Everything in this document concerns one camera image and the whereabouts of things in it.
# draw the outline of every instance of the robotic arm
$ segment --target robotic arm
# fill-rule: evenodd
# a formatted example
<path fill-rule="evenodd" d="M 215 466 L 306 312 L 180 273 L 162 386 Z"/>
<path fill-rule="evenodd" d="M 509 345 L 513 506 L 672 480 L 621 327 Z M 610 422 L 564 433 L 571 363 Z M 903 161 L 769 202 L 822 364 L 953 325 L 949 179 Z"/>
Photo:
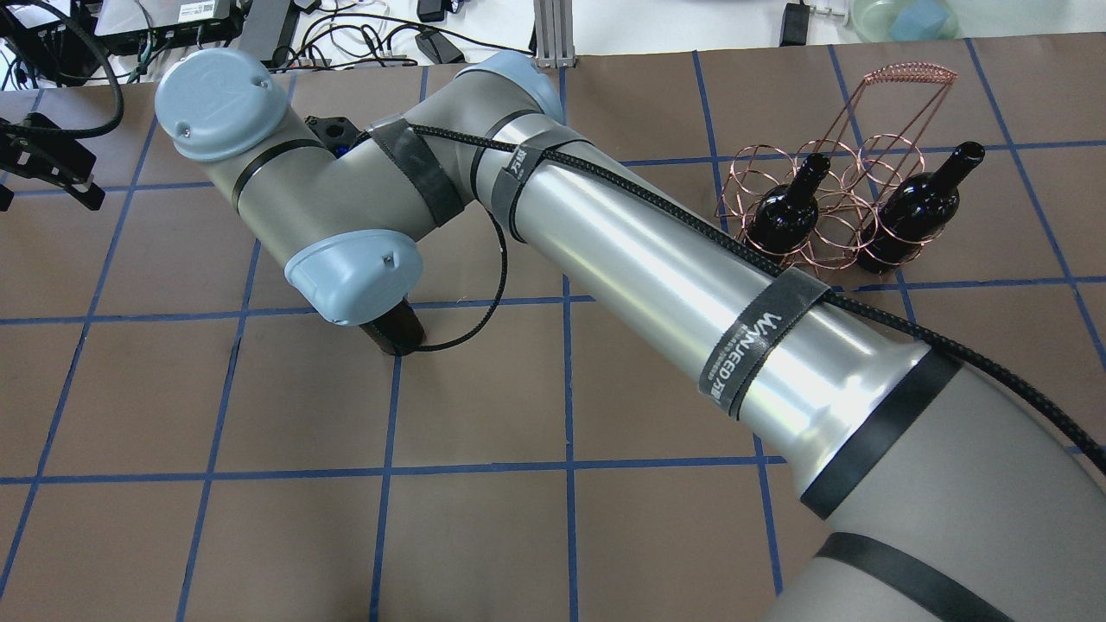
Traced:
<path fill-rule="evenodd" d="M 1106 496 L 1047 431 L 974 370 L 658 209 L 672 201 L 562 124 L 529 59 L 466 69 L 341 158 L 231 50 L 178 64 L 156 106 L 331 322 L 400 303 L 422 269 L 415 242 L 473 199 L 584 284 L 775 447 L 834 527 L 766 620 L 1104 615 Z"/>

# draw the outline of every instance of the metal post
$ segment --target metal post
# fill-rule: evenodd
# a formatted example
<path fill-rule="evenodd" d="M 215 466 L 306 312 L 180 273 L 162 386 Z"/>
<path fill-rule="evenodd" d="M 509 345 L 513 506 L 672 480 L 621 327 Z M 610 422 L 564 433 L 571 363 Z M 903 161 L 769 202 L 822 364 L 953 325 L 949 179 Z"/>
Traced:
<path fill-rule="evenodd" d="M 546 68 L 574 66 L 572 0 L 534 0 L 534 33 L 538 64 Z"/>

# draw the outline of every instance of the white label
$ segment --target white label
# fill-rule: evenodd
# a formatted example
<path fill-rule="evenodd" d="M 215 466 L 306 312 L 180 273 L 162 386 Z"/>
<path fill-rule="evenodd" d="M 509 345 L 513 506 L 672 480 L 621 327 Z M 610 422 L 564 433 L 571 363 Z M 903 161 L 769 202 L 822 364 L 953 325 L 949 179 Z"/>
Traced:
<path fill-rule="evenodd" d="M 194 22 L 197 20 L 209 20 L 215 18 L 215 2 L 191 2 L 180 6 L 178 22 Z"/>

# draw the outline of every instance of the wine bottle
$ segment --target wine bottle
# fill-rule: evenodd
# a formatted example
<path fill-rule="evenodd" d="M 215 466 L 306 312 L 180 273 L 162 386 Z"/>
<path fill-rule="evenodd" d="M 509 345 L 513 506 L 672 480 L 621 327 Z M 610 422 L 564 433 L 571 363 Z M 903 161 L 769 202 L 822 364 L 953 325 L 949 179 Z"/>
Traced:
<path fill-rule="evenodd" d="M 744 243 L 770 261 L 782 263 L 784 257 L 806 241 L 818 222 L 818 201 L 814 191 L 830 173 L 830 158 L 811 154 L 799 167 L 791 184 L 768 191 L 753 210 Z"/>
<path fill-rule="evenodd" d="M 921 248 L 917 241 L 939 231 L 956 215 L 960 207 L 957 186 L 983 162 L 985 153 L 979 143 L 961 143 L 940 168 L 904 182 L 879 208 L 883 227 L 873 221 L 864 229 L 860 239 L 870 242 L 860 250 L 856 263 L 881 274 L 917 253 Z"/>

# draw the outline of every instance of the black band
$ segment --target black band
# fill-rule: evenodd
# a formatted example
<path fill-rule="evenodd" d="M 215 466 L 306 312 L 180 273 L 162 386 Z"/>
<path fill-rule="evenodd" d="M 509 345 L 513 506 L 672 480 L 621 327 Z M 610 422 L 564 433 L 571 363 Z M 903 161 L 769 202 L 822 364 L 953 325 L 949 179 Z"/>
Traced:
<path fill-rule="evenodd" d="M 699 392 L 734 419 L 768 355 L 830 286 L 789 268 L 749 303 L 714 345 L 699 375 Z"/>
<path fill-rule="evenodd" d="M 940 570 L 867 536 L 834 533 L 815 557 L 846 563 L 878 579 L 942 622 L 1013 622 Z"/>
<path fill-rule="evenodd" d="M 554 125 L 526 138 L 514 148 L 511 159 L 507 162 L 507 166 L 499 172 L 499 176 L 495 178 L 489 203 L 489 211 L 500 225 L 507 226 L 512 238 L 523 243 L 526 241 L 522 239 L 514 226 L 514 210 L 519 205 L 522 188 L 538 165 L 545 158 L 545 149 L 557 149 L 568 143 L 576 142 L 586 143 L 587 139 L 564 125 Z"/>
<path fill-rule="evenodd" d="M 421 136 L 401 116 L 386 118 L 369 129 L 373 142 L 415 186 L 441 227 L 465 210 L 465 203 L 438 158 Z"/>
<path fill-rule="evenodd" d="M 261 170 L 262 166 L 269 164 L 279 155 L 303 147 L 319 147 L 320 149 L 326 149 L 322 143 L 314 138 L 296 138 L 294 141 L 286 141 L 284 143 L 280 143 L 279 145 L 273 145 L 261 152 L 261 155 L 253 158 L 253 162 L 248 164 L 238 175 L 238 179 L 234 182 L 234 189 L 230 193 L 230 204 L 234 206 L 234 211 L 238 211 L 238 199 L 242 196 L 242 190 L 246 188 L 246 185 L 253 178 L 254 175 L 257 175 L 258 170 Z"/>
<path fill-rule="evenodd" d="M 959 363 L 930 350 L 842 445 L 803 493 L 803 505 L 828 518 L 959 370 Z"/>
<path fill-rule="evenodd" d="M 511 123 L 520 116 L 526 116 L 529 114 L 541 114 L 538 111 L 514 111 L 511 114 L 504 116 L 503 118 L 495 122 L 488 132 L 484 133 L 484 138 L 494 138 L 499 131 L 507 127 L 508 123 Z M 469 167 L 469 186 L 472 188 L 472 196 L 477 200 L 480 200 L 480 196 L 477 194 L 477 173 L 480 172 L 480 160 L 483 159 L 483 154 L 487 152 L 484 147 L 477 147 L 476 155 L 472 156 L 472 166 Z"/>

